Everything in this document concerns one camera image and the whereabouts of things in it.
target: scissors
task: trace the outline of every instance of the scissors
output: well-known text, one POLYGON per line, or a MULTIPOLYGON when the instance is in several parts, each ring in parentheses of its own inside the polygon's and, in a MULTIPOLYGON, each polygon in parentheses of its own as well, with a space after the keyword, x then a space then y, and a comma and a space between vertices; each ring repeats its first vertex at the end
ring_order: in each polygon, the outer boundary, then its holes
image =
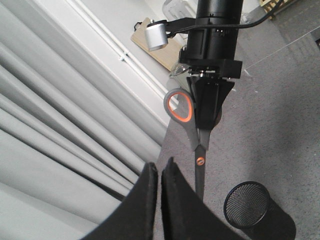
POLYGON ((211 130, 197 128, 194 101, 188 91, 182 88, 170 90, 165 95, 163 104, 168 115, 174 121, 179 123, 185 129, 188 135, 190 145, 195 156, 195 192, 200 199, 203 199, 205 189, 206 153, 209 148, 211 130), (170 106, 171 98, 176 95, 185 98, 187 102, 186 117, 182 117, 181 115, 177 114, 170 106))

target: gray carpet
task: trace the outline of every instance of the gray carpet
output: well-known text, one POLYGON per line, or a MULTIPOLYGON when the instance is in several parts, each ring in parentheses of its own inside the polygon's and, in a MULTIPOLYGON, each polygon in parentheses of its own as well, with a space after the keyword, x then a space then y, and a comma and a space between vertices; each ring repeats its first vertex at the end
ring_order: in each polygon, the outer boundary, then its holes
MULTIPOLYGON (((257 8, 251 17, 263 14, 257 8)), ((320 1, 298 0, 276 19, 239 33, 235 59, 243 61, 242 77, 211 133, 206 162, 204 203, 224 222, 229 190, 257 181, 292 216, 297 240, 320 240, 320 48, 312 35, 319 26, 320 1)), ((173 121, 159 172, 171 156, 194 187, 194 155, 173 121)), ((159 193, 155 240, 164 239, 160 205, 159 193)))

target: gray scissor handle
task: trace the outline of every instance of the gray scissor handle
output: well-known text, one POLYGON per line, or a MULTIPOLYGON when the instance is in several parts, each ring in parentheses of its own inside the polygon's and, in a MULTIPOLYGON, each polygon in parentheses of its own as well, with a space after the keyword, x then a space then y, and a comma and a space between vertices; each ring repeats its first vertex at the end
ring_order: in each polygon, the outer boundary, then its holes
POLYGON ((185 129, 190 140, 191 148, 194 151, 199 145, 199 135, 196 128, 194 102, 190 96, 190 93, 182 88, 170 90, 164 97, 163 105, 167 114, 185 129), (186 117, 178 115, 170 107, 170 100, 175 95, 180 95, 187 101, 188 114, 186 117))

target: curtain fold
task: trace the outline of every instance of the curtain fold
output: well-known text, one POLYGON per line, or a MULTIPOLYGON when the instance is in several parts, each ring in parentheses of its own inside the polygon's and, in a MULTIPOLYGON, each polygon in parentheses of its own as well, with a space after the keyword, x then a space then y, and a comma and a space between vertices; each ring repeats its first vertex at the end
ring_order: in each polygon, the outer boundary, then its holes
POLYGON ((166 126, 118 78, 37 0, 0 0, 0 239, 80 238, 157 160, 166 126))

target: mesh pencil holder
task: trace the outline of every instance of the mesh pencil holder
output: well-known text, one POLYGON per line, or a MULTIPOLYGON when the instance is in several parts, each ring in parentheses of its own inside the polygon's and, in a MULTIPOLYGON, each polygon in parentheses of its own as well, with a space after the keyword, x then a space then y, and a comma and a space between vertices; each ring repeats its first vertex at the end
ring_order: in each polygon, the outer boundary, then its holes
POLYGON ((246 181, 227 195, 223 212, 226 220, 252 240, 294 240, 296 225, 270 197, 260 183, 246 181))

